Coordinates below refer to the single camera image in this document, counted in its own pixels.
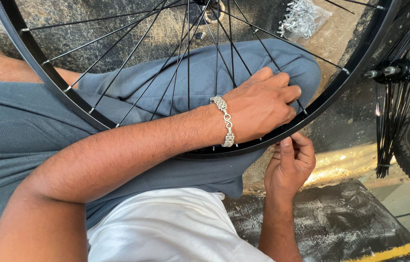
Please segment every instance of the silver bracelet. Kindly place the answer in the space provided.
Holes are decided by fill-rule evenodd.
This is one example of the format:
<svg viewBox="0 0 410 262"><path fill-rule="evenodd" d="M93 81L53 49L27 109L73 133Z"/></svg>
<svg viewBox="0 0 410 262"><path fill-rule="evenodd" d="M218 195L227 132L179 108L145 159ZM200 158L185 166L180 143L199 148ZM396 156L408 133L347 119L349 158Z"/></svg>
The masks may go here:
<svg viewBox="0 0 410 262"><path fill-rule="evenodd" d="M234 144L234 134L231 131L232 123L231 123L231 116L226 111L228 105L221 97L214 97L209 99L210 104L215 103L218 108L225 114L223 117L226 123L226 128L228 129L228 133L226 134L225 143L221 146L224 147L231 147Z"/></svg>

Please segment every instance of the knee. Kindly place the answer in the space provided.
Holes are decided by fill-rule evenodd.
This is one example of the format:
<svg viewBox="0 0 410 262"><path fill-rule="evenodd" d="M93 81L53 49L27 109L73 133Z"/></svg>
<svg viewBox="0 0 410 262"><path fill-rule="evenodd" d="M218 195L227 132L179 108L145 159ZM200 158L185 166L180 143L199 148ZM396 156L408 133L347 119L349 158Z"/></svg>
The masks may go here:
<svg viewBox="0 0 410 262"><path fill-rule="evenodd" d="M289 85L300 86L300 100L307 104L321 81L321 70L315 58L300 45L296 47L278 39L266 39L264 43L281 71L289 75Z"/></svg>

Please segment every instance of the white shirt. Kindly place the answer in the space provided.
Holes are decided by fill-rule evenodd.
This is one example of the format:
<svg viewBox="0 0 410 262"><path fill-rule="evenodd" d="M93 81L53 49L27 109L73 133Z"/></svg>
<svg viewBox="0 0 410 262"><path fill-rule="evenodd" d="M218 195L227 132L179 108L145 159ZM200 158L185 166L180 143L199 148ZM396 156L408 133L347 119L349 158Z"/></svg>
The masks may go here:
<svg viewBox="0 0 410 262"><path fill-rule="evenodd" d="M242 240L224 194L161 189L126 199L87 231L90 262L272 262Z"/></svg>

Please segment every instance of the gray shorts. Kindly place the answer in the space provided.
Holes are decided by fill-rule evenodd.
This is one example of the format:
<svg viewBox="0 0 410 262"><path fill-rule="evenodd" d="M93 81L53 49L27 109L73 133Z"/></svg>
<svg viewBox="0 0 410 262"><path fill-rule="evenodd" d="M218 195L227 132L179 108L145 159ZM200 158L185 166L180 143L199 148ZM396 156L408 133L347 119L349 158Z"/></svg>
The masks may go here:
<svg viewBox="0 0 410 262"><path fill-rule="evenodd" d="M264 42L279 67L289 74L289 84L301 87L301 103L308 104L321 77L316 61L283 41ZM235 45L252 73L264 66L277 72L260 42L239 42ZM229 44L221 45L220 50L230 66ZM239 85L248 79L249 74L235 54L234 60L236 84ZM164 61L151 61L124 69L97 110L115 122L120 121ZM191 109L209 103L209 98L215 94L215 62L215 47L190 51L190 101L187 96L187 63L184 60L177 74L173 114L186 111L189 102ZM222 61L219 64L217 94L223 95L233 84ZM175 67L176 58L172 58L122 125L150 120ZM79 83L78 94L94 104L115 73L87 74ZM171 97L172 85L166 91L155 118L169 115ZM293 103L293 106L299 110L297 103ZM97 132L97 129L60 102L44 84L0 82L0 216L14 189L34 168L59 150ZM87 228L95 225L121 201L148 190L189 187L223 192L238 198L243 190L243 172L263 152L260 150L243 156L213 160L168 159L113 192L88 203Z"/></svg>

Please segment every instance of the skin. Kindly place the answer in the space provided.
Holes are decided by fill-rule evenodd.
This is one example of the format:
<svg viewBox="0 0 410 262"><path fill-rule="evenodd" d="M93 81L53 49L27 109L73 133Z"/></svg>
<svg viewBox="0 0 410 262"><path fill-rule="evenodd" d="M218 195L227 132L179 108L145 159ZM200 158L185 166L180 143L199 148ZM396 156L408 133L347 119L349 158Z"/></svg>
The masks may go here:
<svg viewBox="0 0 410 262"><path fill-rule="evenodd" d="M0 81L40 82L24 63L0 52ZM68 83L79 76L59 70ZM289 104L301 90L288 83L287 74L273 75L270 68L262 68L223 96L235 143L260 138L295 117ZM104 131L68 146L37 167L12 194L0 218L0 262L86 261L87 202L181 152L221 144L226 133L223 113L210 104ZM276 146L266 171L259 249L278 262L301 261L292 199L314 166L311 141L296 133Z"/></svg>

